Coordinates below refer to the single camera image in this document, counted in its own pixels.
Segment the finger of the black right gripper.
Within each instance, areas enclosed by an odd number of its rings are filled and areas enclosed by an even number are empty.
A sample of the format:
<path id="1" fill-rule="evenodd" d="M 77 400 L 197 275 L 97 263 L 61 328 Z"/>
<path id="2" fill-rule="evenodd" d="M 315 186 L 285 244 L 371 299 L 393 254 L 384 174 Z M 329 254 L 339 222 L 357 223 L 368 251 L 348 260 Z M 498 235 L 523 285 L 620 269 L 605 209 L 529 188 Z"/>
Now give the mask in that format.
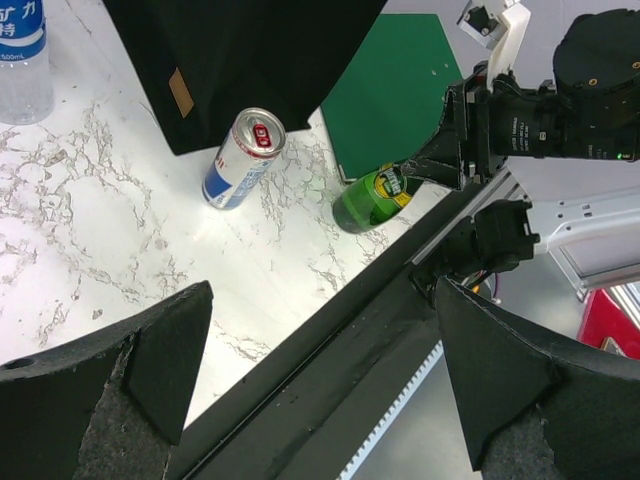
<path id="1" fill-rule="evenodd" d="M 467 106 L 463 84 L 445 92 L 443 111 L 436 131 L 402 164 L 402 174 L 452 190 L 465 186 L 461 144 L 468 138 Z"/>

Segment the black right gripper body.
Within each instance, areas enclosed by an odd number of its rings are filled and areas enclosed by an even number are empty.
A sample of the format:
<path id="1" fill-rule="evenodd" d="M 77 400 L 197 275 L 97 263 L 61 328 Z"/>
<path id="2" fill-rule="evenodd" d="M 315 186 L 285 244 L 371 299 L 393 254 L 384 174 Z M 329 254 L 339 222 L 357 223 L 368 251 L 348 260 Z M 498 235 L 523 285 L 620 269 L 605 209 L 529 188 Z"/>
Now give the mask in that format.
<path id="1" fill-rule="evenodd" d="M 559 86 L 546 80 L 522 88 L 513 73 L 488 88 L 485 61 L 464 80 L 465 130 L 459 138 L 459 169 L 486 183 L 512 156 L 584 160 L 639 160 L 639 65 L 608 81 L 592 77 Z"/>

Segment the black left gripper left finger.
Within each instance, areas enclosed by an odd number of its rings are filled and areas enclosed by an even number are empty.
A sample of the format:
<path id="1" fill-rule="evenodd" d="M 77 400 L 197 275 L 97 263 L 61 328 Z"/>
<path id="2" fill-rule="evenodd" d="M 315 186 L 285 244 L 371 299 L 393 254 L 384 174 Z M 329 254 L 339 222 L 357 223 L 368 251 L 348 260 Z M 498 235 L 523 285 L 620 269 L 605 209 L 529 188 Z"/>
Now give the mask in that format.
<path id="1" fill-rule="evenodd" d="M 213 292 L 143 312 L 1 367 L 4 479 L 163 479 L 182 436 Z"/>

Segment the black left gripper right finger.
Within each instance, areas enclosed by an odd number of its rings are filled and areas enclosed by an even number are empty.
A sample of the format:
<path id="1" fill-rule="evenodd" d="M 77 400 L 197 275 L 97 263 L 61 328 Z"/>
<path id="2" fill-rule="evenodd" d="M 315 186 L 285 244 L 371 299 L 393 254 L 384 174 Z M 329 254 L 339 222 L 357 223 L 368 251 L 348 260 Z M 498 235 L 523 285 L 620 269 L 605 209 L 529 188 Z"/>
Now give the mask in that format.
<path id="1" fill-rule="evenodd" d="M 636 479 L 639 363 L 448 279 L 435 308 L 473 470 L 486 479 Z"/>

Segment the green glass Perrier bottle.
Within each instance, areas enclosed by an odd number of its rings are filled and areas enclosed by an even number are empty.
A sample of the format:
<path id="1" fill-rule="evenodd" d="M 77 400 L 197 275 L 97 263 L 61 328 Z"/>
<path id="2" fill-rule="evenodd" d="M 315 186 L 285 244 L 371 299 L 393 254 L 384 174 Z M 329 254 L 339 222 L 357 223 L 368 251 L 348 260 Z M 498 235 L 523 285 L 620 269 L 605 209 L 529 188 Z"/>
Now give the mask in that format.
<path id="1" fill-rule="evenodd" d="M 422 184 L 422 180 L 404 175 L 398 164 L 384 164 L 355 181 L 334 201 L 334 221 L 347 233 L 372 230 L 398 215 Z"/>

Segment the silver blue energy drink can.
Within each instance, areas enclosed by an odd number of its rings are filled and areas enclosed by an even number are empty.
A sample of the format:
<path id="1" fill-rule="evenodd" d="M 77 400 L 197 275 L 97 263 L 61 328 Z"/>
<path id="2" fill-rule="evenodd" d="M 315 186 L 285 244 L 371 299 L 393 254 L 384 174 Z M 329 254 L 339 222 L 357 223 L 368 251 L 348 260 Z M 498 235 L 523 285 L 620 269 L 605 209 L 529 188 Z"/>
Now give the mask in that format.
<path id="1" fill-rule="evenodd" d="M 242 110 L 203 180 L 202 191 L 208 203 L 223 210 L 238 207 L 285 143 L 284 126 L 273 113 L 258 107 Z"/>

